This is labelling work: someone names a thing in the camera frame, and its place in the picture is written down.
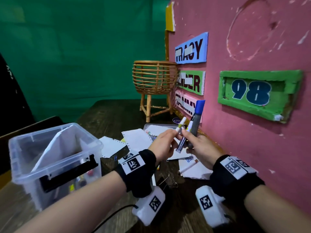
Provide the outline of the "pink name sign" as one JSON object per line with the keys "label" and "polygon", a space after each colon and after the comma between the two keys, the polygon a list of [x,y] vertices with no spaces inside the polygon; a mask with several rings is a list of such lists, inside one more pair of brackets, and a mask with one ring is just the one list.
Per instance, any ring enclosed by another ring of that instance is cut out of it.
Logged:
{"label": "pink name sign", "polygon": [[195,113],[197,101],[199,101],[199,99],[185,94],[181,90],[175,91],[175,105],[180,109],[181,112],[186,113],[190,117],[192,117]]}

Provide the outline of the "white marker with yellow band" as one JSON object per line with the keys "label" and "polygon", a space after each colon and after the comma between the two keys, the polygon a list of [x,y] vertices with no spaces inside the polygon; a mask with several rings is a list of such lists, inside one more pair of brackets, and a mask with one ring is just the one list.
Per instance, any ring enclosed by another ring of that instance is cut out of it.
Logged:
{"label": "white marker with yellow band", "polygon": [[187,120],[187,117],[183,117],[183,118],[181,119],[181,121],[179,122],[177,128],[175,129],[175,130],[177,131],[177,133],[179,133],[179,132],[181,131],[182,126],[184,125],[184,123],[186,122],[186,120]]}

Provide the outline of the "clear plastic lid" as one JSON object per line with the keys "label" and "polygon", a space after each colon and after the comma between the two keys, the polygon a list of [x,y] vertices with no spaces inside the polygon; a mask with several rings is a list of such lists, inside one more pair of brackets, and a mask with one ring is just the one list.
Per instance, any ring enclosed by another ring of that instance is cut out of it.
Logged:
{"label": "clear plastic lid", "polygon": [[159,134],[165,132],[168,129],[176,129],[177,124],[145,124],[143,131],[145,131],[151,137],[157,137]]}

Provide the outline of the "person's left hand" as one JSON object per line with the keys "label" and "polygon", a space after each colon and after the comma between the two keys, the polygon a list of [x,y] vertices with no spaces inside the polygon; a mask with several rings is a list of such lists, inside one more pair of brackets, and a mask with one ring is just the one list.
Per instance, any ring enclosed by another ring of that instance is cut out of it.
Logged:
{"label": "person's left hand", "polygon": [[170,136],[181,136],[174,129],[168,129],[165,132],[159,134],[157,138],[150,145],[148,150],[154,153],[156,157],[156,167],[161,161],[165,161],[167,158],[171,157],[173,150],[170,150],[169,137]]}

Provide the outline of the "white perforated paper sheet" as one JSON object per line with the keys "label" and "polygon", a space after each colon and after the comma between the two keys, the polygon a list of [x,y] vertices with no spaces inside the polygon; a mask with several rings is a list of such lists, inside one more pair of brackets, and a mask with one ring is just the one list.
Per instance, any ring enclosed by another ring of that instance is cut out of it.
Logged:
{"label": "white perforated paper sheet", "polygon": [[123,149],[126,146],[126,143],[109,137],[102,137],[99,139],[102,142],[103,148],[101,150],[102,158],[110,158],[119,150]]}
{"label": "white perforated paper sheet", "polygon": [[148,149],[153,142],[143,129],[123,131],[122,135],[131,153]]}

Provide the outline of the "yellow sign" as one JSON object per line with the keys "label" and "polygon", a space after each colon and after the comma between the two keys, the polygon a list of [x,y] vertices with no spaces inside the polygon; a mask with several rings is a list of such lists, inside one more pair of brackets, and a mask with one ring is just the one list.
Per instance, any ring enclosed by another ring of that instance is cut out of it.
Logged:
{"label": "yellow sign", "polygon": [[170,2],[165,9],[165,30],[175,32],[174,1]]}

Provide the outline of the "black binder clip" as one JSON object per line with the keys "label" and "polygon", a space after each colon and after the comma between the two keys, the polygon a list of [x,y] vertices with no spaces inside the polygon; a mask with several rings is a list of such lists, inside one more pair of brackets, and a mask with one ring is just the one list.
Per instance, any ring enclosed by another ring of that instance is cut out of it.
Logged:
{"label": "black binder clip", "polygon": [[167,188],[169,189],[175,189],[178,188],[179,185],[174,179],[174,175],[169,172],[166,175],[162,175],[159,180],[157,181],[157,186],[159,186],[162,190],[165,190]]}

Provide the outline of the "blue name sign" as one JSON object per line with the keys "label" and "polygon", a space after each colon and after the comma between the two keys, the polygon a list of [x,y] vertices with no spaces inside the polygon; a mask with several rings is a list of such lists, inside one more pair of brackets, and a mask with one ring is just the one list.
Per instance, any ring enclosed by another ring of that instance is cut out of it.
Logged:
{"label": "blue name sign", "polygon": [[175,62],[179,65],[207,61],[208,32],[204,32],[175,47]]}

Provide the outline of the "white paper sheet in box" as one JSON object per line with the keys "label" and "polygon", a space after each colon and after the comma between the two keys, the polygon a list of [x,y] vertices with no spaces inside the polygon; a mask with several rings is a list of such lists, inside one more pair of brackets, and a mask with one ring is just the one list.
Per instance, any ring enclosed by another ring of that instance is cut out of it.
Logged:
{"label": "white paper sheet in box", "polygon": [[77,135],[76,126],[70,125],[53,137],[31,172],[50,164],[54,164],[57,161],[77,154],[81,151],[82,148]]}

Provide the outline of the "person's right hand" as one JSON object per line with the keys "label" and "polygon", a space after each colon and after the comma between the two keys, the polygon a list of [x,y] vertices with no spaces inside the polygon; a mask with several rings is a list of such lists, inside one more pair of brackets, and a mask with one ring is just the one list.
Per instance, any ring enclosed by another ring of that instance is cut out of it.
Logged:
{"label": "person's right hand", "polygon": [[195,137],[186,130],[182,130],[182,135],[190,143],[197,144],[197,155],[195,156],[206,168],[213,170],[216,161],[224,154],[204,135]]}

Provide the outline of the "person's right forearm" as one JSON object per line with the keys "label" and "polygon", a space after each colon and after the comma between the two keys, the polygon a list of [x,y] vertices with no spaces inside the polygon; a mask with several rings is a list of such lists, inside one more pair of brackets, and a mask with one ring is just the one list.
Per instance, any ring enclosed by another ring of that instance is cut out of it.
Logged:
{"label": "person's right forearm", "polygon": [[244,205],[265,233],[311,233],[311,216],[265,185],[247,194]]}

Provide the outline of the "white pen with blue barrel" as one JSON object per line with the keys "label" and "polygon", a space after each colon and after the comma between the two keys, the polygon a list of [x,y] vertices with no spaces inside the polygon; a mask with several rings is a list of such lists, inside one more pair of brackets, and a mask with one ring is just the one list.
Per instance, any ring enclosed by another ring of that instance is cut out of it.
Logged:
{"label": "white pen with blue barrel", "polygon": [[[191,121],[189,122],[189,125],[187,126],[186,131],[191,132],[192,124],[193,124],[193,120],[191,120]],[[184,148],[187,148],[187,147],[188,147],[188,140],[187,140],[185,137],[183,137],[183,138],[181,139],[181,141],[179,142],[179,145],[178,145],[178,148],[176,149],[176,152],[181,153],[182,150],[183,150]]]}

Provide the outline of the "green framed number sign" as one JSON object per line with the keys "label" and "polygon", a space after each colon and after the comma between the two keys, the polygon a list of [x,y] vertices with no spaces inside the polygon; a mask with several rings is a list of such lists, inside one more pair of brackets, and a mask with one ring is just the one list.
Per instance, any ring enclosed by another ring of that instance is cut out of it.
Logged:
{"label": "green framed number sign", "polygon": [[221,71],[218,103],[286,124],[303,76],[302,70]]}

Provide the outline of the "grey marker with blue cap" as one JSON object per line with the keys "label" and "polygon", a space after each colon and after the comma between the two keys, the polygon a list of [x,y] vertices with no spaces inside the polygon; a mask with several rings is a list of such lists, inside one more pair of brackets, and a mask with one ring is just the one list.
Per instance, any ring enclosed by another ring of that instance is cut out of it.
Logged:
{"label": "grey marker with blue cap", "polygon": [[195,137],[197,136],[197,131],[199,129],[200,120],[202,117],[203,109],[204,109],[205,100],[197,100],[194,115],[192,116],[187,130],[193,134]]}

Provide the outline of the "person's left forearm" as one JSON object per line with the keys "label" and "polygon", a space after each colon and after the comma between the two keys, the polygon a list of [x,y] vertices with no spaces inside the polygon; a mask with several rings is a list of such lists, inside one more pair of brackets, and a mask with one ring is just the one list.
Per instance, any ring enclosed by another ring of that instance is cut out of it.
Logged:
{"label": "person's left forearm", "polygon": [[52,204],[15,233],[90,233],[126,193],[115,171]]}

